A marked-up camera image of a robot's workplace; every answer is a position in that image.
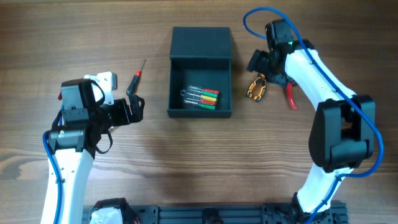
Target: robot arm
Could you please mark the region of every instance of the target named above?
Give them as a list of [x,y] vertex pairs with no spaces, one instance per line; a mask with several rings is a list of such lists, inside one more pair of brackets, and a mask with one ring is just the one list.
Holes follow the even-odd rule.
[[[269,83],[286,88],[298,84],[316,110],[308,146],[313,160],[312,168],[304,186],[294,194],[290,222],[305,222],[314,209],[323,203],[315,220],[321,220],[323,212],[330,207],[330,197],[323,199],[332,190],[340,174],[349,174],[359,167],[363,159],[372,156],[374,134],[363,119],[356,114],[339,93],[312,65],[308,55],[297,40],[294,40],[290,26],[284,21],[273,21],[266,25],[270,52],[256,50],[247,70],[266,76]],[[374,102],[369,96],[356,96],[326,68],[314,46],[304,41],[312,57],[338,88],[362,109],[374,122]],[[352,123],[342,129],[342,120]],[[335,187],[332,196],[341,181]]]
[[[108,134],[111,140],[110,127],[142,120],[144,100],[136,95],[128,95],[128,106],[125,99],[113,99],[111,91],[116,88],[116,74],[111,72],[62,83],[64,109],[59,112],[47,136],[51,155],[61,174],[62,196],[58,198],[57,178],[49,160],[49,183],[41,224],[54,223],[58,201],[61,205],[58,223],[81,223],[86,183],[95,152],[106,152],[96,146],[101,135]],[[65,125],[57,126],[61,114]],[[123,209],[112,209],[113,212],[106,217],[100,215],[98,221],[115,221],[125,213]],[[96,214],[93,214],[93,220],[96,220]]]

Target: red-handled screwdriver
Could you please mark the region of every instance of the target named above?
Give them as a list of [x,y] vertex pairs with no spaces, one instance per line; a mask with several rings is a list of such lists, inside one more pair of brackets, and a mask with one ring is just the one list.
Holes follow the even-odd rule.
[[191,86],[190,88],[193,88],[195,90],[200,90],[200,91],[206,91],[206,92],[209,92],[209,93],[219,94],[219,91],[217,91],[217,90],[211,90],[211,89],[207,89],[207,88],[201,89],[201,88],[194,87],[194,86]]
[[127,92],[126,92],[127,95],[133,95],[134,92],[136,91],[139,79],[141,77],[142,69],[144,68],[144,65],[145,65],[146,61],[147,60],[145,59],[144,63],[142,63],[142,65],[141,65],[141,68],[137,70],[136,74],[132,78],[131,83],[129,85],[129,88],[127,88]]

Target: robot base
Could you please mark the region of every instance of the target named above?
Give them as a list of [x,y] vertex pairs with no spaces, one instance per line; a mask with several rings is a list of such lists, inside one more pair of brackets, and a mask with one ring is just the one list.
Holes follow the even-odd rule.
[[[132,205],[141,224],[205,224],[207,210],[218,211],[225,224],[288,224],[290,203],[265,203],[263,205],[158,207],[156,205]],[[84,209],[82,224],[89,224],[93,207]],[[328,215],[316,224],[348,224],[345,203],[332,202]]]

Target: small screwdriver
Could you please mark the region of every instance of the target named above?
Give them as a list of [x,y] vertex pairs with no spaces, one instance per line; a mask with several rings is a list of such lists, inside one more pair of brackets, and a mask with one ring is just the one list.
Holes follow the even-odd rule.
[[216,93],[210,93],[210,92],[206,92],[206,91],[199,91],[199,90],[196,90],[196,89],[192,89],[192,91],[201,93],[202,95],[205,95],[205,96],[210,96],[210,97],[217,98],[217,94]]
[[145,59],[144,63],[142,63],[142,65],[141,65],[141,68],[137,70],[136,74],[132,78],[131,83],[129,85],[129,88],[127,88],[127,92],[126,92],[127,95],[133,95],[134,92],[136,91],[139,79],[141,77],[142,69],[144,68],[144,65],[145,65],[146,61],[147,60]]
[[191,86],[191,88],[193,88],[193,89],[196,89],[196,90],[200,90],[200,91],[206,91],[206,92],[209,92],[209,93],[214,93],[214,94],[219,94],[219,91],[217,91],[217,90],[211,90],[211,89],[201,89],[201,88],[198,88],[198,87],[194,87],[194,86]]
[[197,103],[197,102],[193,102],[193,101],[185,100],[185,102],[186,103],[191,103],[191,104],[194,104],[194,105],[198,105],[201,108],[206,108],[206,109],[209,109],[209,110],[215,110],[216,109],[215,106],[205,105],[205,104],[201,104],[201,103]]
[[199,97],[201,99],[204,99],[204,100],[210,100],[210,101],[213,101],[213,102],[217,101],[217,98],[213,98],[213,97],[210,97],[210,96],[196,95],[196,94],[192,94],[192,93],[187,93],[187,94],[192,95],[192,96],[197,96],[197,97]]
[[216,102],[215,101],[204,100],[204,99],[196,100],[196,99],[190,99],[190,98],[187,98],[187,100],[199,101],[199,103],[201,103],[201,104],[206,104],[206,105],[210,105],[210,106],[216,106]]

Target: open box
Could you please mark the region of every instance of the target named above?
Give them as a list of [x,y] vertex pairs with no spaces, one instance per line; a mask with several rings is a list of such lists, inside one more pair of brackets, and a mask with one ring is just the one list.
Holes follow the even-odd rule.
[[[231,36],[228,27],[174,27],[170,49],[171,118],[229,118],[231,100]],[[220,92],[215,110],[183,102],[189,85]]]

